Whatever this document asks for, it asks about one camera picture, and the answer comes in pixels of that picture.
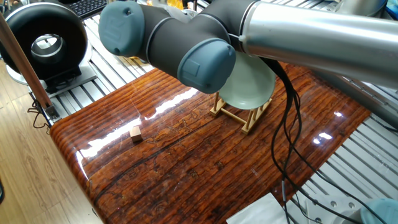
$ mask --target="wood grain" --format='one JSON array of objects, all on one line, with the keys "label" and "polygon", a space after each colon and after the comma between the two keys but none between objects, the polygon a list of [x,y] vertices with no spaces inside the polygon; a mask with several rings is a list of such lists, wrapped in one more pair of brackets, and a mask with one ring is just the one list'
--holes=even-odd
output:
[{"label": "wood grain", "polygon": [[28,87],[15,82],[6,72],[6,65],[0,63],[0,107],[28,94]]},{"label": "wood grain", "polygon": [[[62,214],[60,203],[83,192],[46,130],[32,127],[35,114],[27,109],[33,100],[26,86],[9,78],[3,62],[0,87],[0,180],[5,190],[0,223],[65,223],[65,215],[71,224],[95,223],[84,222],[88,215],[99,220],[85,197],[76,196],[65,215],[57,215]],[[43,122],[39,116],[38,124]]]},{"label": "wood grain", "polygon": [[[320,167],[369,111],[308,69],[283,66],[302,100],[297,148]],[[270,152],[285,108],[280,80],[272,98],[246,136],[228,116],[209,114],[212,96],[154,70],[57,122],[51,136],[107,223],[223,223],[269,192],[281,201],[281,174]],[[248,111],[226,109],[248,116]],[[129,138],[133,126],[144,139],[138,144]],[[286,154],[280,132],[275,156],[283,161]],[[299,185],[312,175],[295,154],[288,171]],[[287,187],[291,197],[294,191]]]},{"label": "wood grain", "polygon": [[61,201],[61,206],[71,224],[102,224],[79,187]]},{"label": "wood grain", "polygon": [[30,223],[17,201],[17,196],[21,193],[18,192],[17,189],[12,188],[13,177],[11,175],[11,170],[8,161],[0,162],[0,177],[6,196],[0,206],[1,223]]},{"label": "wood grain", "polygon": [[34,224],[70,224],[61,204],[56,204],[33,219]]}]

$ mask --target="cable bundle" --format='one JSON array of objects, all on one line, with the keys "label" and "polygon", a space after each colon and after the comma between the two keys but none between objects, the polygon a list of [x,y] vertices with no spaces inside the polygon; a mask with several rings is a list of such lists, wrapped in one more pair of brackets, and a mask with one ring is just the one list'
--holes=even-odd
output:
[{"label": "cable bundle", "polygon": [[[296,150],[295,148],[295,144],[296,142],[299,140],[300,134],[301,134],[301,130],[302,130],[302,120],[301,120],[301,115],[300,115],[300,97],[299,94],[295,91],[292,83],[290,82],[285,70],[282,68],[282,66],[280,66],[279,62],[276,60],[271,60],[268,58],[261,58],[261,60],[266,63],[268,65],[269,68],[272,69],[272,71],[275,72],[275,74],[282,80],[282,82],[284,83],[285,86],[285,90],[286,90],[286,95],[287,95],[287,99],[286,99],[286,108],[282,117],[282,120],[280,121],[280,123],[278,124],[278,126],[276,127],[275,133],[272,137],[272,141],[271,141],[271,156],[272,156],[272,160],[274,161],[275,166],[279,169],[279,171],[282,173],[282,195],[283,195],[283,201],[284,201],[284,210],[285,210],[285,214],[286,214],[286,219],[287,219],[287,223],[290,224],[290,220],[289,220],[289,213],[287,211],[287,200],[286,200],[286,192],[285,192],[285,180],[288,180],[290,182],[290,184],[292,184],[293,188],[295,190],[300,191],[304,196],[306,196],[306,198],[308,198],[310,201],[312,201],[315,205],[319,205],[321,206],[321,208],[324,208],[325,210],[327,210],[328,212],[331,212],[341,218],[344,218],[348,221],[351,221],[353,223],[357,223],[357,224],[362,224],[361,222],[358,222],[356,220],[353,220],[350,217],[347,217],[345,215],[342,215],[340,213],[337,213],[335,211],[333,211],[332,209],[318,203],[318,201],[314,200],[313,198],[311,198],[309,196],[308,193],[306,193],[306,191],[304,191],[301,187],[299,187],[297,184],[295,184],[292,179],[289,177],[288,173],[287,173],[287,166],[289,164],[289,159],[293,153],[293,151],[299,156],[299,158],[301,160],[303,160],[306,165],[308,165],[308,167],[314,172],[316,173],[317,176],[319,176],[321,179],[323,179],[324,181],[328,182],[329,184],[331,184],[332,186],[336,187],[337,189],[339,189],[340,191],[342,191],[344,194],[346,194],[347,196],[352,197],[353,199],[357,200],[360,204],[362,204],[365,208],[367,208],[376,218],[378,218],[381,223],[383,224],[387,224],[378,214],[376,214],[372,209],[370,209],[364,202],[360,201],[358,198],[356,198],[355,196],[353,196],[352,194],[348,193],[346,190],[342,189],[341,187],[339,187],[338,185],[336,185],[335,183],[333,183],[331,180],[327,179],[325,176],[321,175],[314,167],[312,167],[312,165],[298,152],[298,150]],[[294,102],[294,106],[295,106],[295,110],[296,110],[296,114],[295,114],[295,118],[294,121],[291,125],[291,127],[288,129],[287,124],[286,124],[286,120],[289,114],[289,111],[291,109],[291,107],[293,106],[293,102]],[[292,129],[294,124],[296,123],[296,121],[298,121],[298,129],[296,132],[296,135],[293,138],[292,141]],[[284,133],[285,133],[285,137],[289,142],[289,152],[287,154],[287,158],[284,162],[284,167],[281,168],[281,166],[279,165],[279,163],[277,162],[276,158],[275,158],[275,139],[276,136],[278,135],[278,132],[280,131],[281,127],[284,127]],[[308,218],[309,220],[313,221],[313,222],[317,222],[315,220],[310,219],[309,217],[307,217],[305,215],[305,213],[302,211],[303,215]]]}]

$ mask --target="blue joint cap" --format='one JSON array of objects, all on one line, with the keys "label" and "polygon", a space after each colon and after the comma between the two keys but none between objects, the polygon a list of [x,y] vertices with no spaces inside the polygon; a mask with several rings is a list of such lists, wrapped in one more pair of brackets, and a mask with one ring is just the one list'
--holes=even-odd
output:
[{"label": "blue joint cap", "polygon": [[235,49],[225,40],[204,40],[185,54],[178,66],[177,78],[203,93],[215,93],[231,75],[235,61]]},{"label": "blue joint cap", "polygon": [[115,55],[135,56],[144,39],[144,13],[135,1],[116,1],[101,13],[99,38]]}]

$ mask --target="metal bracket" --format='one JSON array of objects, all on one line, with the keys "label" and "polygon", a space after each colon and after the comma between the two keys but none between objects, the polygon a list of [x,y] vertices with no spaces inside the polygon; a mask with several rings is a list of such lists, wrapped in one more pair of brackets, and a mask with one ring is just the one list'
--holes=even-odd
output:
[{"label": "metal bracket", "polygon": [[52,121],[56,121],[61,118],[54,105],[49,106],[48,108],[44,109],[44,111]]}]

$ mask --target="black cable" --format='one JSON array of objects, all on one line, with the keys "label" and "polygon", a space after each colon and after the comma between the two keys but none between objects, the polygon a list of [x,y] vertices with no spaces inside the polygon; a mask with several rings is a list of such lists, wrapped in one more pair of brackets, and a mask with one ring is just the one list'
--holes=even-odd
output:
[{"label": "black cable", "polygon": [[307,215],[307,214],[303,211],[303,209],[301,208],[299,196],[297,196],[297,194],[295,194],[295,195],[296,195],[296,197],[297,197],[298,208],[300,209],[300,211],[301,211],[301,213],[303,214],[303,216],[304,216],[305,218],[307,218],[308,220],[310,220],[310,221],[313,221],[313,222],[315,222],[315,223],[322,224],[322,222],[315,221],[315,220],[313,220],[312,218],[308,217],[308,215]]},{"label": "black cable", "polygon": [[[309,196],[308,193],[306,193],[301,187],[299,187],[298,185],[296,185],[296,184],[290,179],[290,177],[289,177],[289,176],[287,175],[287,173],[286,173],[286,170],[285,170],[285,169],[282,170],[282,168],[280,167],[280,165],[279,165],[278,162],[276,161],[275,152],[274,152],[274,146],[275,146],[275,139],[276,139],[276,136],[277,136],[277,134],[278,134],[280,128],[282,127],[282,125],[284,125],[284,129],[285,129],[285,121],[286,121],[286,119],[287,119],[287,115],[288,115],[288,113],[289,113],[289,110],[291,109],[292,101],[295,102],[295,107],[296,107],[297,114],[300,114],[300,104],[299,104],[300,100],[297,99],[297,98],[299,98],[299,97],[298,97],[298,94],[297,94],[297,92],[295,92],[295,90],[294,90],[294,88],[293,88],[293,86],[292,86],[292,84],[291,84],[291,82],[290,82],[290,80],[289,80],[289,78],[288,78],[286,72],[285,72],[285,71],[283,70],[283,68],[280,66],[280,64],[278,63],[278,61],[271,60],[271,59],[267,59],[267,58],[261,58],[261,59],[262,59],[263,62],[265,62],[265,63],[271,68],[271,70],[273,70],[273,71],[278,75],[278,77],[282,80],[282,82],[283,82],[284,85],[285,85],[286,94],[287,94],[286,109],[285,109],[284,115],[283,115],[283,117],[282,117],[282,120],[281,120],[280,123],[278,124],[278,126],[277,126],[277,128],[276,128],[276,130],[275,130],[275,133],[274,133],[274,135],[273,135],[273,137],[272,137],[272,141],[271,141],[271,156],[272,156],[272,160],[274,161],[275,166],[276,166],[276,167],[279,169],[279,171],[282,173],[284,179],[287,179],[287,180],[292,184],[292,186],[293,186],[295,189],[297,189],[298,191],[300,191],[304,196],[306,196],[306,198],[308,198],[309,200],[311,200],[314,204],[319,205],[321,208],[324,208],[325,210],[327,210],[327,211],[329,211],[329,212],[331,212],[331,213],[333,213],[333,214],[335,214],[335,215],[337,215],[337,216],[339,216],[339,217],[341,217],[341,218],[344,218],[344,219],[346,219],[346,220],[348,220],[348,221],[351,221],[351,222],[353,222],[353,223],[361,224],[360,222],[358,222],[358,221],[356,221],[356,220],[353,220],[353,219],[350,218],[350,217],[344,216],[344,215],[342,215],[342,214],[339,214],[339,213],[337,213],[337,212],[335,212],[335,211],[329,209],[328,207],[326,207],[326,206],[324,206],[324,205],[318,203],[316,200],[314,200],[313,198],[311,198],[311,197]],[[300,120],[300,121],[299,121],[298,134],[299,134],[300,131],[301,131],[301,127],[302,127],[302,122],[301,122],[301,120]],[[298,137],[299,137],[299,135],[296,136],[296,138],[295,138],[295,140],[293,141],[293,143],[291,142],[290,138],[288,138],[288,141],[289,141],[289,151],[290,151],[291,149],[293,149],[297,154],[299,154],[299,153],[298,153],[298,151],[296,150],[296,148],[294,147],[294,144],[295,144],[296,140],[298,139]],[[306,162],[306,164],[307,164],[308,166],[310,166],[310,164],[309,164],[300,154],[299,154],[299,157],[300,157],[304,162]],[[339,190],[341,189],[339,186],[337,186],[337,185],[335,185],[335,184],[332,184],[332,183],[329,182],[327,179],[324,179],[324,180],[327,181],[329,184],[333,185],[334,187],[338,188]],[[364,207],[366,207],[373,215],[375,215],[380,221],[382,221],[382,223],[385,223],[384,220],[382,220],[381,217],[380,217],[379,215],[377,215],[373,210],[371,210],[366,204],[364,204],[362,201],[360,201],[359,199],[357,199],[357,198],[355,198],[355,197],[353,197],[353,198],[356,199],[359,203],[363,204]]]},{"label": "black cable", "polygon": [[35,117],[35,119],[34,119],[34,121],[33,121],[33,128],[39,129],[39,128],[47,127],[46,133],[49,134],[49,130],[50,130],[49,124],[43,123],[43,125],[41,125],[41,126],[36,126],[37,118],[39,117],[40,114],[42,114],[42,113],[41,113],[41,110],[40,110],[40,103],[39,103],[39,101],[34,100],[33,103],[32,103],[32,107],[31,107],[31,108],[28,108],[28,109],[27,109],[27,112],[28,112],[28,113],[35,113],[35,114],[36,114],[36,117]]}]

